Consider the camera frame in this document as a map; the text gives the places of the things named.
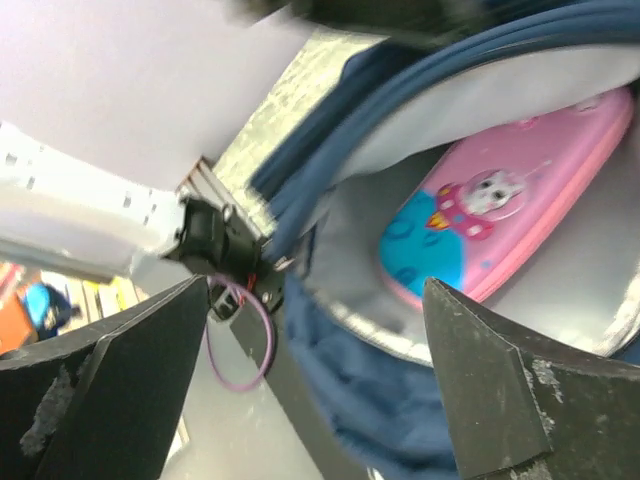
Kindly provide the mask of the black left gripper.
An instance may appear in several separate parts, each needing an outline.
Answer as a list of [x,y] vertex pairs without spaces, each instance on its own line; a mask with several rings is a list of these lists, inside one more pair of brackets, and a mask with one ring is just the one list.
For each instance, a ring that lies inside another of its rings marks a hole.
[[229,1],[257,23],[277,14],[313,27],[388,38],[419,48],[484,41],[581,7],[579,1]]

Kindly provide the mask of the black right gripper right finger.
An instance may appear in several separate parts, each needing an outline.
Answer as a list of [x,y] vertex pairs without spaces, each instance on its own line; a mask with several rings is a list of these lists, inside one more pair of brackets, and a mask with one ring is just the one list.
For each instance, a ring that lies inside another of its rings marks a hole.
[[434,279],[424,316],[461,478],[638,478],[638,367],[564,345]]

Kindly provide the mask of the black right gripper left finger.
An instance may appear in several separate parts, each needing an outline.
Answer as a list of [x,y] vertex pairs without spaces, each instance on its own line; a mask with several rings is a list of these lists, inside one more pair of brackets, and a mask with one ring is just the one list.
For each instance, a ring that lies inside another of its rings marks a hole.
[[3,356],[2,478],[159,478],[208,310],[207,282],[193,276]]

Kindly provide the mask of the navy blue student backpack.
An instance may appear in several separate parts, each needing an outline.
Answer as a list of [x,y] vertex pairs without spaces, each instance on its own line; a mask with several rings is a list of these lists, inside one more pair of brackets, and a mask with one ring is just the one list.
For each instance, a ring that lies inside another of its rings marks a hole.
[[383,36],[255,173],[288,346],[386,479],[639,475],[639,5],[295,1]]

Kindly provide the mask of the pink cartoon pencil case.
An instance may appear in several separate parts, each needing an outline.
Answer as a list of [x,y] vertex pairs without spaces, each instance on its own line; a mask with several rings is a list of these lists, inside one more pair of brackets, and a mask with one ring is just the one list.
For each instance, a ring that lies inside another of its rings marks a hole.
[[621,87],[452,145],[381,235],[390,289],[415,308],[429,278],[475,301],[492,295],[571,209],[633,112]]

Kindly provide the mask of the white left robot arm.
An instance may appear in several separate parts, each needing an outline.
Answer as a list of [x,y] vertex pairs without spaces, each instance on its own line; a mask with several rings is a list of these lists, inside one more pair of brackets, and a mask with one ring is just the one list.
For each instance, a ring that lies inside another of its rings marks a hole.
[[241,20],[227,1],[1,5],[1,236],[83,273],[169,249],[173,188],[240,131],[314,25],[438,48],[563,1],[296,1]]

